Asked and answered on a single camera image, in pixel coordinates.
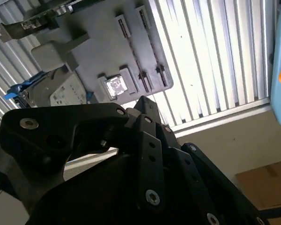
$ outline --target gray robot component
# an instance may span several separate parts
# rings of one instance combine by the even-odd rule
[[[173,85],[149,9],[146,0],[143,5],[131,0],[105,0],[75,14],[59,16],[57,29],[42,30],[35,35],[41,44],[68,43],[77,30],[87,32],[89,39],[71,50],[79,65],[77,74],[87,92],[94,92],[99,102],[124,104]],[[112,79],[121,79],[119,76],[127,90],[112,96],[107,84]]]
[[[78,63],[72,54],[72,50],[89,39],[89,35],[84,35],[67,43],[48,41],[31,50],[32,56],[44,72],[53,71],[66,65],[69,71],[75,71]]]
[[[64,67],[49,72],[22,92],[31,107],[86,104],[86,91],[75,72]]]

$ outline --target mounting hole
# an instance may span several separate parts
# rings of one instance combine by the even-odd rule
[[[145,117],[145,121],[147,121],[148,123],[152,123],[152,120],[149,117]]]
[[[152,142],[150,142],[149,145],[151,148],[155,148],[155,145]]]
[[[49,135],[46,139],[47,145],[54,149],[62,149],[67,144],[59,135]]]
[[[150,159],[152,162],[155,162],[155,161],[156,161],[156,159],[155,159],[154,156],[149,156],[149,159]]]
[[[32,118],[24,118],[20,120],[20,126],[27,130],[34,130],[38,128],[38,122]]]
[[[125,112],[122,110],[122,109],[117,109],[117,112],[118,112],[118,114],[121,114],[121,115],[124,115],[125,114]]]

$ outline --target bolt head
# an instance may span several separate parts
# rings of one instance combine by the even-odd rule
[[[197,151],[197,149],[196,149],[196,147],[195,147],[195,146],[190,145],[189,147],[191,148],[191,150],[192,150],[192,151]]]
[[[169,132],[169,133],[172,132],[172,130],[171,130],[170,128],[168,128],[168,127],[165,127],[164,129],[165,129],[167,132]]]
[[[20,120],[20,126],[27,130],[34,130],[38,128],[38,122],[32,118],[24,118]]]
[[[146,200],[153,206],[158,206],[160,204],[159,195],[154,190],[146,191]]]

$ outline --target silver screw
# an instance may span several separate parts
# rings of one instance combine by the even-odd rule
[[[220,222],[212,213],[207,213],[207,219],[211,225],[220,225]]]
[[[191,147],[191,149],[193,150],[193,151],[197,151],[197,149],[196,149],[196,147],[195,146],[190,146]]]
[[[117,109],[118,114],[124,115],[125,112],[122,109]]]
[[[168,128],[168,127],[165,127],[165,130],[167,131],[167,132],[172,132],[172,130],[170,129],[170,128]]]
[[[146,200],[148,203],[150,203],[151,205],[154,205],[154,206],[157,206],[160,203],[160,198],[159,198],[158,194],[153,190],[146,191]]]
[[[265,225],[265,223],[262,221],[262,219],[260,219],[259,217],[256,217],[256,219],[260,225]]]
[[[101,144],[101,146],[106,147],[107,146],[107,141],[101,140],[100,144]]]
[[[34,130],[38,128],[38,122],[35,119],[24,118],[20,120],[20,126],[27,130]]]
[[[145,121],[147,121],[148,123],[151,123],[151,122],[152,122],[152,120],[150,120],[149,117],[145,117]]]

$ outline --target white label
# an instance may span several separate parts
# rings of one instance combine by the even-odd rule
[[[86,104],[86,92],[79,78],[72,74],[50,96],[51,106]]]

